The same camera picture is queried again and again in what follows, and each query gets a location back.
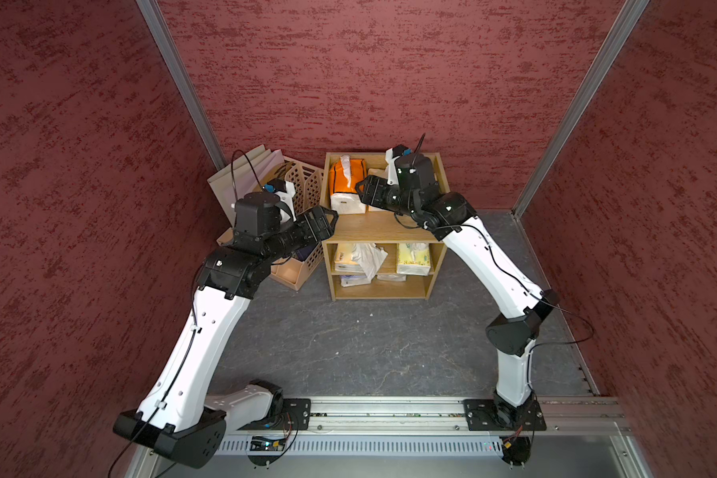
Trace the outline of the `orange tissue pack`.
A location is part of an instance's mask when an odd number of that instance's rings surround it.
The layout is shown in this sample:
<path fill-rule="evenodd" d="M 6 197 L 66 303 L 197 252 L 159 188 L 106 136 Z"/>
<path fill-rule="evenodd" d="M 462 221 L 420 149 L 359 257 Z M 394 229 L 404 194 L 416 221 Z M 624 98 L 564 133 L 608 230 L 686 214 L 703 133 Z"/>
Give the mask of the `orange tissue pack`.
<path fill-rule="evenodd" d="M 341 155 L 329 170 L 328 193 L 331 208 L 340 215 L 365 214 L 366 205 L 360 200 L 357 185 L 367 176 L 364 159 Z"/>

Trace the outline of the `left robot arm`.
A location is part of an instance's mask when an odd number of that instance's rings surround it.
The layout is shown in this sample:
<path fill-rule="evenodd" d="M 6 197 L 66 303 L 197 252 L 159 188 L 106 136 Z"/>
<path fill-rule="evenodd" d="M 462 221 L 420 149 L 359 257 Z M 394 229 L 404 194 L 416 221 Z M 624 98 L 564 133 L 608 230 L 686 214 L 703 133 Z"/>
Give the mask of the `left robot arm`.
<path fill-rule="evenodd" d="M 296 214 L 281 194 L 267 190 L 238 200 L 232 239 L 199 267 L 191 311 L 167 364 L 139 407 L 118 416 L 115 434 L 175 464 L 201 468 L 228 428 L 259 423 L 291 431 L 281 388 L 265 380 L 250 382 L 219 408 L 205 400 L 232 332 L 272 266 L 331 238 L 338 220 L 322 206 Z"/>

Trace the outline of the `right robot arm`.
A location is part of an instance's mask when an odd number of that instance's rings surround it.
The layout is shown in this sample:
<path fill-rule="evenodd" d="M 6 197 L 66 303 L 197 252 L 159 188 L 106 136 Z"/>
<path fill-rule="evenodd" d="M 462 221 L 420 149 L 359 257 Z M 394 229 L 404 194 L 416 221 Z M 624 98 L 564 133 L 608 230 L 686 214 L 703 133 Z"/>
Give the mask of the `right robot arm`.
<path fill-rule="evenodd" d="M 535 405 L 531 358 L 543 322 L 559 310 L 555 291 L 542 290 L 502 251 L 476 210 L 457 192 L 442 192 L 432 160 L 400 145 L 386 151 L 386 171 L 357 184 L 362 203 L 410 217 L 452 250 L 496 301 L 500 315 L 486 328 L 498 352 L 492 412 L 504 428 L 518 428 Z"/>

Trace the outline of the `wooden two-tier shelf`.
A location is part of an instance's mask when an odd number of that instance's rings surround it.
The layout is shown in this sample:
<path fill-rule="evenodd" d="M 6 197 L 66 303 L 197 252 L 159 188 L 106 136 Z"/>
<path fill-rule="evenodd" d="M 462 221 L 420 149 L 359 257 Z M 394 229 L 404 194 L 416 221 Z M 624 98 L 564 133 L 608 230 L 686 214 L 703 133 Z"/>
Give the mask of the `wooden two-tier shelf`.
<path fill-rule="evenodd" d="M 398 223 L 390 212 L 367 212 L 365 214 L 341 215 L 335 234 L 323 242 L 332 299 L 336 300 L 427 300 L 440 272 L 447 247 L 437 242 L 427 231 L 406 229 L 410 223 L 404 219 Z M 396 270 L 396 245 L 398 243 L 425 242 L 430 245 L 431 271 L 426 276 L 412 276 L 404 282 L 386 282 L 374 279 L 368 285 L 345 288 L 341 285 L 342 273 L 335 268 L 335 253 L 342 243 L 374 243 L 388 252 L 388 258 L 380 267 L 382 273 Z"/>

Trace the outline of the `flat white tissue pack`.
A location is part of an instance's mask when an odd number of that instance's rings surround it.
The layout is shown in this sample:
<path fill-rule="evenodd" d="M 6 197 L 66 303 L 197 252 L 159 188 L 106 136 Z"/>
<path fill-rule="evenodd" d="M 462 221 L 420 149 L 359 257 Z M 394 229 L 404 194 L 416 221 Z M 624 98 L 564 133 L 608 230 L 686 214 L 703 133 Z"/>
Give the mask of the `flat white tissue pack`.
<path fill-rule="evenodd" d="M 341 275 L 340 284 L 343 288 L 370 285 L 372 279 L 364 275 Z"/>

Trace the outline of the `lower right yellow tissue pack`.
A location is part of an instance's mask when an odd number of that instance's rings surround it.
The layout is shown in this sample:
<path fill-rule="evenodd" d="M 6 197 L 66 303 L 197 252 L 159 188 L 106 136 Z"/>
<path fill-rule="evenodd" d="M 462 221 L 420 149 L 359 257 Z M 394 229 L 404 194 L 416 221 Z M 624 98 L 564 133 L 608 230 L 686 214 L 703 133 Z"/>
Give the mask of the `lower right yellow tissue pack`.
<path fill-rule="evenodd" d="M 428 243 L 398 243 L 396 245 L 396 273 L 427 276 L 432 268 Z"/>

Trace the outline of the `beige plastic file organizer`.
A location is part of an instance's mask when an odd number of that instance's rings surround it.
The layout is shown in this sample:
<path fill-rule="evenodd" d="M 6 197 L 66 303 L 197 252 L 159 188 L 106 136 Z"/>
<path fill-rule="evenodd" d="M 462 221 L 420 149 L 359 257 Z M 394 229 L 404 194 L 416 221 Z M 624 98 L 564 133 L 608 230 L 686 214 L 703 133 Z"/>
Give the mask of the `beige plastic file organizer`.
<path fill-rule="evenodd" d="M 294 208 L 295 212 L 300 214 L 319 203 L 323 174 L 322 169 L 314 165 L 284 155 L 284 163 L 271 170 L 264 182 L 282 178 L 294 183 L 296 188 Z M 306 262 L 300 262 L 293 257 L 283 264 L 274 265 L 271 269 L 271 279 L 299 291 L 323 260 L 323 247 L 318 245 Z"/>

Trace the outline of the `dark blue book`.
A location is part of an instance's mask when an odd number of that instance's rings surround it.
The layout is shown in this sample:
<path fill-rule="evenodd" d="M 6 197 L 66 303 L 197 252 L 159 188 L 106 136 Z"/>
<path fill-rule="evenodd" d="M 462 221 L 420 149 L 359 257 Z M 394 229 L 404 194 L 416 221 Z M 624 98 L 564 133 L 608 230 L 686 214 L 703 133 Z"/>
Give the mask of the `dark blue book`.
<path fill-rule="evenodd" d="M 311 254 L 315 251 L 316 245 L 310 245 L 295 251 L 294 258 L 300 262 L 306 262 Z"/>

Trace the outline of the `lilac folder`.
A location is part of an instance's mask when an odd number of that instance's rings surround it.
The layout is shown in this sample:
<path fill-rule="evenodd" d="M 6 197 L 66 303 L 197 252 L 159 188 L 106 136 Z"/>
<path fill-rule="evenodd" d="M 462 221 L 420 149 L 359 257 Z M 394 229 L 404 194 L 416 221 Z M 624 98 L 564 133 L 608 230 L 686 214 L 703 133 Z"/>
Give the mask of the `lilac folder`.
<path fill-rule="evenodd" d="M 262 145 L 240 155 L 234 161 L 233 176 L 235 179 L 237 197 L 242 198 L 253 191 L 258 183 L 264 183 L 269 172 L 284 163 L 281 149 L 264 149 Z"/>

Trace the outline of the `right corner metal profile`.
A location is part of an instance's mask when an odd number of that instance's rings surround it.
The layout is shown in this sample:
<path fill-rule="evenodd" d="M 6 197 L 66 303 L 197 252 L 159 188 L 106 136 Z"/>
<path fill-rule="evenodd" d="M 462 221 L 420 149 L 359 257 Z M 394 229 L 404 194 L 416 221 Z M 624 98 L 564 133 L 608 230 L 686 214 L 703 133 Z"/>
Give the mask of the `right corner metal profile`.
<path fill-rule="evenodd" d="M 627 0 L 623 2 L 611 29 L 607 32 L 601 48 L 597 51 L 587 74 L 579 85 L 559 127 L 550 139 L 537 167 L 512 209 L 513 217 L 520 221 L 537 195 L 541 185 L 550 173 L 579 121 L 593 101 L 599 87 L 615 63 L 625 42 L 633 33 L 641 16 L 649 6 L 648 0 Z"/>

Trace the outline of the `corner metal profile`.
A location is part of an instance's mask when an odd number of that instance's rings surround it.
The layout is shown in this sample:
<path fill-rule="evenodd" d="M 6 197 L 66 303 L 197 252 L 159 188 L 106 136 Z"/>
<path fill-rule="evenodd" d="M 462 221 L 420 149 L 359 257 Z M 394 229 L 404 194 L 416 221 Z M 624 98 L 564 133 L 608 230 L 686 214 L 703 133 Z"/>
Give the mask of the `corner metal profile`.
<path fill-rule="evenodd" d="M 593 101 L 599 87 L 615 63 L 625 42 L 633 33 L 641 16 L 649 6 L 648 0 L 627 0 L 623 2 L 611 29 L 607 32 L 601 48 L 597 51 L 587 74 L 579 85 L 559 127 L 550 139 L 537 167 L 512 209 L 513 217 L 520 221 L 537 195 L 541 185 L 550 173 L 579 121 Z"/>
<path fill-rule="evenodd" d="M 225 155 L 222 147 L 191 82 L 177 45 L 172 39 L 167 20 L 165 20 L 165 16 L 163 16 L 163 12 L 159 7 L 159 2 L 155 0 L 137 0 L 135 3 L 137 3 L 139 11 L 141 11 L 141 16 L 145 19 L 145 23 L 147 23 L 149 33 L 155 40 L 155 45 L 157 45 L 157 49 L 159 49 L 159 53 L 163 57 L 163 62 L 165 62 L 171 79 L 193 120 L 212 164 L 216 170 L 223 169 L 225 167 Z"/>

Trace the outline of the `left corner metal profile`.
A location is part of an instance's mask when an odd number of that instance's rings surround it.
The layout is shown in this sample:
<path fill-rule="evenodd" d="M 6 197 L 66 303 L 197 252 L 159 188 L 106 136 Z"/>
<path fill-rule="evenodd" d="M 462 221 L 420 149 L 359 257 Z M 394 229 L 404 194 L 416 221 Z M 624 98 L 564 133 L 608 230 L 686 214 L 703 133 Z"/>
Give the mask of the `left corner metal profile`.
<path fill-rule="evenodd" d="M 141 11 L 141 16 L 145 19 L 145 23 L 147 23 L 149 33 L 155 40 L 155 45 L 157 45 L 157 49 L 159 49 L 159 53 L 163 57 L 163 62 L 165 62 L 171 79 L 193 120 L 212 164 L 216 170 L 223 169 L 225 167 L 225 155 L 222 147 L 191 82 L 177 45 L 172 39 L 167 20 L 165 20 L 165 16 L 163 16 L 163 12 L 159 7 L 159 2 L 155 0 L 137 0 L 135 3 L 137 3 L 139 11 Z"/>

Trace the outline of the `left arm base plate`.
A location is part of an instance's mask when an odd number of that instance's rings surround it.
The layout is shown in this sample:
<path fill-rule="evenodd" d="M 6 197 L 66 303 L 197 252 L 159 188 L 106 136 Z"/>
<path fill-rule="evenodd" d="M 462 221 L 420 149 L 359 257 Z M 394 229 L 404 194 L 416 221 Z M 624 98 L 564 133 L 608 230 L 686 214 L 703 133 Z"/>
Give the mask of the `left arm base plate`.
<path fill-rule="evenodd" d="M 281 398 L 274 400 L 272 408 L 261 420 L 241 426 L 240 430 L 254 431 L 303 431 L 310 422 L 312 400 L 310 398 Z"/>

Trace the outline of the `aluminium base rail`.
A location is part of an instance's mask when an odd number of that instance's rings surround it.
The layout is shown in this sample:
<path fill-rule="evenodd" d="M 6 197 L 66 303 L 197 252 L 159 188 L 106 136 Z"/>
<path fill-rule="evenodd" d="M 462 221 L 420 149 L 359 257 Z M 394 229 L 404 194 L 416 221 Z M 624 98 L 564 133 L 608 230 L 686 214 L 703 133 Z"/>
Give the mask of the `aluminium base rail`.
<path fill-rule="evenodd" d="M 274 463 L 231 431 L 200 469 L 138 451 L 129 477 L 649 477 L 652 472 L 617 398 L 540 398 L 518 446 L 479 429 L 471 402 L 444 396 L 316 396 L 307 427 Z"/>

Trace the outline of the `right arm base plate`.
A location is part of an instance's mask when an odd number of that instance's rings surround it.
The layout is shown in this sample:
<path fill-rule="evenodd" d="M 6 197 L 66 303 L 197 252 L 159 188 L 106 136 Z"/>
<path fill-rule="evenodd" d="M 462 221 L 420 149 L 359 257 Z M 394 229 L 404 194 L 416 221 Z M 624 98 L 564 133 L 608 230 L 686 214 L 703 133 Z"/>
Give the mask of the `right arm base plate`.
<path fill-rule="evenodd" d="M 462 403 L 470 431 L 547 430 L 544 414 L 535 396 L 529 396 L 521 406 L 512 406 L 502 398 L 471 398 Z"/>

